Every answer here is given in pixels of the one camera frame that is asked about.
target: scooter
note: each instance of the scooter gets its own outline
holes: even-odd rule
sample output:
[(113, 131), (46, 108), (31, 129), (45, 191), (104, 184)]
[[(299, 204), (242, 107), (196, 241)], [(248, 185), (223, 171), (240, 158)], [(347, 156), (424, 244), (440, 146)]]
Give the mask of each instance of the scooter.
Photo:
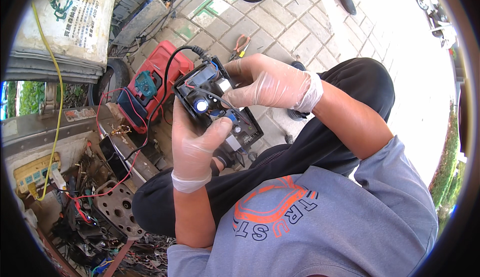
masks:
[(441, 46), (444, 49), (449, 49), (456, 42), (456, 35), (454, 27), (448, 20), (445, 11), (442, 9), (438, 0), (416, 0), (420, 9), (425, 11), (428, 16), (428, 23), (432, 35), (439, 38)]

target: black pants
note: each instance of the black pants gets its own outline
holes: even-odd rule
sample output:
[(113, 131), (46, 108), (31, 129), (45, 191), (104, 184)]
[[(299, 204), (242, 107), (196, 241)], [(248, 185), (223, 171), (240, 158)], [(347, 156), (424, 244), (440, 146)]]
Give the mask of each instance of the black pants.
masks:
[[(371, 58), (356, 58), (340, 63), (321, 75), (322, 80), (342, 89), (388, 119), (395, 100), (393, 83), (385, 67)], [(277, 158), (264, 163), (265, 158)], [(215, 223), (245, 194), (263, 181), (291, 174), (302, 174), (318, 166), (348, 176), (359, 160), (335, 134), (313, 118), (303, 127), (296, 141), (264, 151), (245, 171), (212, 177), (206, 185)], [(162, 171), (137, 190), (133, 212), (147, 232), (175, 236), (175, 210), (170, 170)]]

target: forearm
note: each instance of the forearm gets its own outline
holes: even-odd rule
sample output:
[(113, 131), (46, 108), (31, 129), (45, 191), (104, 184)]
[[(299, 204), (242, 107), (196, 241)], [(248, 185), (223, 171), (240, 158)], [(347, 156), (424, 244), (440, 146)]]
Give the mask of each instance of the forearm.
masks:
[(177, 243), (208, 248), (215, 238), (215, 221), (205, 186), (192, 193), (173, 189)]
[(312, 112), (357, 158), (372, 156), (393, 138), (372, 108), (327, 82), (322, 85), (322, 98)]

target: latex glove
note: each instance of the latex glove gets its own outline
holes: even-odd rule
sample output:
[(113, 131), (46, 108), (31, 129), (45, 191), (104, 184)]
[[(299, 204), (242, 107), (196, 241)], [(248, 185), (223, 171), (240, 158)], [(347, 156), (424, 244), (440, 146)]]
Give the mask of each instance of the latex glove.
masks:
[(224, 65), (232, 78), (252, 82), (223, 95), (233, 107), (262, 105), (311, 112), (323, 94), (320, 77), (311, 72), (255, 54)]
[(190, 114), (175, 98), (172, 124), (173, 186), (191, 193), (212, 178), (213, 151), (225, 140), (232, 129), (230, 118), (215, 120), (201, 136), (195, 134)]

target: green multimeter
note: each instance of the green multimeter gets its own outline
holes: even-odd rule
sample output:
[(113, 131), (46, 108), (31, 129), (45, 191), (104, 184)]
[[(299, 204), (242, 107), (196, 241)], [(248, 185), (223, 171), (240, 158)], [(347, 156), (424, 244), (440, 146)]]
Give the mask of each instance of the green multimeter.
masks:
[(135, 77), (135, 90), (141, 92), (147, 100), (150, 100), (157, 93), (157, 88), (149, 70), (144, 70)]

